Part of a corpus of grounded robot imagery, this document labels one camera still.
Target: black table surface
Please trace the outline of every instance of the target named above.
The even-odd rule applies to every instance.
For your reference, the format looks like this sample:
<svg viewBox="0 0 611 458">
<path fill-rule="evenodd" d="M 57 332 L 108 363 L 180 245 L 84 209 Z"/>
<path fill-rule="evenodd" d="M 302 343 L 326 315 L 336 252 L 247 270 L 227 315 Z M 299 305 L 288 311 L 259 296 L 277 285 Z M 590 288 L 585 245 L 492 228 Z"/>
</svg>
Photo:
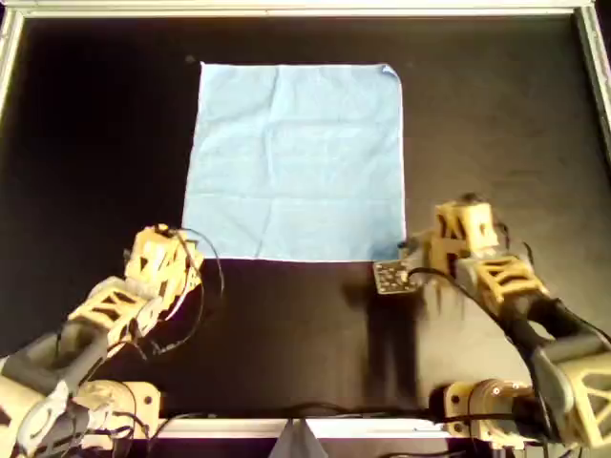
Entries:
<svg viewBox="0 0 611 458">
<path fill-rule="evenodd" d="M 197 61 L 391 64 L 403 82 L 409 231 L 430 225 L 435 203 L 476 191 L 516 245 L 530 242 L 550 289 L 611 329 L 611 187 L 568 17 L 29 19 L 0 131 L 4 353 L 120 275 L 143 226 L 180 223 Z M 246 412 L 415 406 L 455 380 L 528 380 L 473 304 L 383 301 L 367 263 L 223 270 L 220 303 L 205 264 L 220 311 L 188 345 L 148 363 L 125 349 L 99 376 L 153 382 L 173 411 Z M 194 293 L 155 338 L 186 332 L 197 304 Z"/>
</svg>

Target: wire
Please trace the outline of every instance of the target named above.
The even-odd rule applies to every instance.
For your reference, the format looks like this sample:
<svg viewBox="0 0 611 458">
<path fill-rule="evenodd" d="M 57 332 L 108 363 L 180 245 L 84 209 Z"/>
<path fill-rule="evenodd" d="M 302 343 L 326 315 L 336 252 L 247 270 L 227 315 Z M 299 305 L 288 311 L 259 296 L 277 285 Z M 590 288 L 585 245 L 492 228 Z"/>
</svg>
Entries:
<svg viewBox="0 0 611 458">
<path fill-rule="evenodd" d="M 531 263 L 531 267 L 535 267 L 535 254 L 533 252 L 533 248 L 525 241 L 522 242 L 522 245 L 524 245 L 524 248 L 526 248 L 526 256 L 528 256 L 528 261 Z"/>
<path fill-rule="evenodd" d="M 569 456 L 571 456 L 574 451 L 575 451 L 574 448 L 569 448 L 564 453 L 562 453 L 558 458 L 569 458 Z"/>
<path fill-rule="evenodd" d="M 219 269 L 219 299 L 222 299 L 225 292 L 225 275 L 222 272 L 221 257 L 219 256 L 219 252 L 215 248 L 214 243 L 212 243 L 212 241 L 200 231 L 196 231 L 195 229 L 190 229 L 188 227 L 183 227 L 182 230 L 195 234 L 203 239 L 214 253 L 215 260 L 217 261 L 217 267 Z"/>
<path fill-rule="evenodd" d="M 146 425 L 142 420 L 140 420 L 135 413 L 132 412 L 113 412 L 113 415 L 116 417 L 128 417 L 130 419 L 132 419 L 134 421 L 134 426 L 132 427 L 132 430 L 136 429 L 136 425 L 138 425 L 141 429 L 142 432 L 144 433 L 144 436 L 146 439 L 149 438 L 149 427 L 148 425 Z"/>
<path fill-rule="evenodd" d="M 543 439 L 543 458 L 550 458 L 550 448 L 547 439 Z"/>
<path fill-rule="evenodd" d="M 153 452 L 153 447 L 155 446 L 155 444 L 157 443 L 157 440 L 159 439 L 159 435 L 161 434 L 161 432 L 166 429 L 168 427 L 168 425 L 170 424 L 170 422 L 173 422 L 174 420 L 179 420 L 181 418 L 197 418 L 200 417 L 201 412 L 191 412 L 191 413 L 181 413 L 179 415 L 175 415 L 173 417 L 170 417 L 168 419 L 166 419 L 158 428 L 157 431 L 155 431 L 155 434 L 153 434 L 151 436 L 151 438 L 149 439 L 147 448 L 146 448 L 146 456 L 150 456 L 151 453 Z"/>
<path fill-rule="evenodd" d="M 167 353 L 168 351 L 174 350 L 178 348 L 179 346 L 186 344 L 198 331 L 200 327 L 200 323 L 201 323 L 201 317 L 203 316 L 203 311 L 205 309 L 205 301 L 204 301 L 205 289 L 203 286 L 203 277 L 201 276 L 201 272 L 199 268 L 196 266 L 195 261 L 193 260 L 193 257 L 191 256 L 191 252 L 189 251 L 189 247 L 187 246 L 186 242 L 180 235 L 180 232 L 172 231 L 172 233 L 179 239 L 180 245 L 184 249 L 184 253 L 189 261 L 189 267 L 192 269 L 195 269 L 195 271 L 198 273 L 198 277 L 200 278 L 200 290 L 201 290 L 200 308 L 198 309 L 198 316 L 196 317 L 193 323 L 193 326 L 191 326 L 191 329 L 189 330 L 188 334 L 177 342 L 169 343 L 162 348 L 158 347 L 156 349 L 157 355 L 162 355 L 163 353 Z"/>
<path fill-rule="evenodd" d="M 486 308 L 484 304 L 478 301 L 469 291 L 467 291 L 467 289 L 464 286 L 458 283 L 456 279 L 452 277 L 450 274 L 446 274 L 445 272 L 439 269 L 434 269 L 432 267 L 415 267 L 410 272 L 408 272 L 408 282 L 410 282 L 411 277 L 413 277 L 414 275 L 418 275 L 418 274 L 441 277 L 442 279 L 447 280 L 455 289 L 460 291 L 465 297 L 475 302 L 479 306 L 479 308 L 481 308 L 484 311 L 484 313 L 486 313 L 486 315 L 488 315 L 488 317 L 492 321 L 494 321 L 496 324 L 500 326 L 498 319 L 493 315 L 493 313 L 490 310 L 488 310 L 488 308 Z"/>
<path fill-rule="evenodd" d="M 454 451 L 434 451 L 432 453 L 415 453 L 411 451 L 401 451 L 399 453 L 387 453 L 379 458 L 451 458 L 454 456 L 462 456 L 467 453 L 467 450 Z"/>
<path fill-rule="evenodd" d="M 142 348 L 140 348 L 140 347 L 137 345 L 137 343 L 132 342 L 132 341 L 118 341 L 118 342 L 115 342 L 115 343 L 113 343 L 111 346 L 109 346 L 109 347 L 106 349 L 106 353 L 110 353 L 110 352 L 111 352 L 111 351 L 113 351 L 115 348 L 117 348 L 118 346 L 123 345 L 123 344 L 129 345 L 129 346 L 131 346 L 132 348 L 135 348 L 135 349 L 137 350 L 138 355 L 140 355 L 140 358 L 142 358 L 142 360 L 143 360 L 143 361 L 148 361 L 148 358 L 147 358 L 147 357 L 146 357 L 146 355 L 144 354 L 144 351 L 142 351 Z"/>
<path fill-rule="evenodd" d="M 142 433 L 144 434 L 144 437 L 146 438 L 146 440 L 148 440 L 149 438 L 149 427 L 148 425 L 145 425 L 144 422 L 142 422 L 142 420 L 140 420 L 139 417 L 137 416 L 137 400 L 136 400 L 136 394 L 134 393 L 134 391 L 126 383 L 124 382 L 118 382 L 118 383 L 123 385 L 129 391 L 130 395 L 132 396 L 132 401 L 134 402 L 134 413 L 122 412 L 122 411 L 113 413 L 113 415 L 115 415 L 116 417 L 125 416 L 125 417 L 131 418 L 134 421 L 132 428 L 130 430 L 130 433 L 128 437 L 126 438 L 130 442 L 129 442 L 129 446 L 127 447 L 127 451 L 125 452 L 124 456 L 129 456 L 130 451 L 132 450 L 132 445 L 134 444 L 134 435 L 136 434 L 136 425 L 140 426 L 140 428 L 142 429 Z M 115 452 L 116 452 L 116 447 L 113 447 L 112 457 L 115 456 Z"/>
<path fill-rule="evenodd" d="M 69 410 L 66 411 L 67 413 L 69 413 L 72 421 L 73 421 L 73 434 L 70 437 L 70 442 L 68 443 L 68 448 L 66 448 L 64 450 L 64 452 L 61 454 L 60 458 L 66 458 L 66 456 L 68 456 L 68 453 L 70 452 L 70 450 L 73 448 L 74 446 L 74 438 L 76 437 L 76 416 L 70 412 Z"/>
</svg>

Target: light blue cloth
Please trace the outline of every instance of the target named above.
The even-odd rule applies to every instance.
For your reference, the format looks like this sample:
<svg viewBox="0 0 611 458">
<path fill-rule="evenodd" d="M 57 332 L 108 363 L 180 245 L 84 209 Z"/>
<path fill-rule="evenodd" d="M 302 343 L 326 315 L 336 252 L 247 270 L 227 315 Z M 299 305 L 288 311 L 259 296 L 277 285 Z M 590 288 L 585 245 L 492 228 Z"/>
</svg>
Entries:
<svg viewBox="0 0 611 458">
<path fill-rule="evenodd" d="M 183 226 L 221 258 L 394 259 L 402 145 L 388 65 L 202 64 Z"/>
</svg>

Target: aluminum frame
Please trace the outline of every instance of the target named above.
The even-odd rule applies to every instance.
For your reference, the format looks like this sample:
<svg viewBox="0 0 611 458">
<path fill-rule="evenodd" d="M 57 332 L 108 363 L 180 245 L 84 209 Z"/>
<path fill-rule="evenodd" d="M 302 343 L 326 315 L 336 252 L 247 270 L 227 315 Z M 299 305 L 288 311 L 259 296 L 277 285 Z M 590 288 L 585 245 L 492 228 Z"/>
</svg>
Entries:
<svg viewBox="0 0 611 458">
<path fill-rule="evenodd" d="M 481 16 L 575 15 L 611 160 L 611 67 L 594 0 L 5 0 L 0 31 L 0 122 L 21 31 L 28 18 L 226 16 Z M 183 419 L 164 438 L 276 438 L 285 419 Z M 319 438 L 450 437 L 441 425 L 417 419 L 310 419 Z"/>
</svg>

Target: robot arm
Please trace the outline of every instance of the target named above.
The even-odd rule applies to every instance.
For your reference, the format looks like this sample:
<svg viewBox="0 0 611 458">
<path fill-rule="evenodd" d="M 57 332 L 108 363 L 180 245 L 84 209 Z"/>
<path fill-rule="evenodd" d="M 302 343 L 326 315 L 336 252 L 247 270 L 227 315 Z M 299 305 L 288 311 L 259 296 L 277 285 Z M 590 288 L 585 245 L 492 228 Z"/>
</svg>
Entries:
<svg viewBox="0 0 611 458">
<path fill-rule="evenodd" d="M 470 430 L 494 447 L 521 448 L 541 436 L 567 446 L 611 443 L 608 336 L 553 298 L 527 258 L 499 244 L 487 202 L 466 196 L 437 206 L 435 213 L 433 229 L 407 243 L 401 260 L 374 266 L 378 291 L 413 292 L 420 286 L 414 274 L 421 272 L 439 274 L 442 284 L 447 284 L 447 276 L 463 289 L 516 346 L 534 386 L 503 381 L 453 384 L 445 394 L 446 414 L 520 412 L 539 423 L 525 428 L 476 421 L 450 425 L 449 431 L 464 437 Z"/>
<path fill-rule="evenodd" d="M 154 387 L 88 381 L 123 345 L 135 344 L 158 321 L 171 318 L 200 284 L 203 256 L 185 240 L 183 232 L 167 226 L 145 228 L 136 236 L 124 279 L 99 283 L 59 333 L 0 360 L 0 456 L 54 455 L 80 443 L 88 430 L 124 430 L 134 419 L 117 413 L 133 412 L 135 404 L 150 412 L 148 426 L 155 427 L 159 393 Z M 138 402 L 121 393 L 125 388 L 142 395 Z M 144 437 L 143 429 L 136 437 Z"/>
</svg>

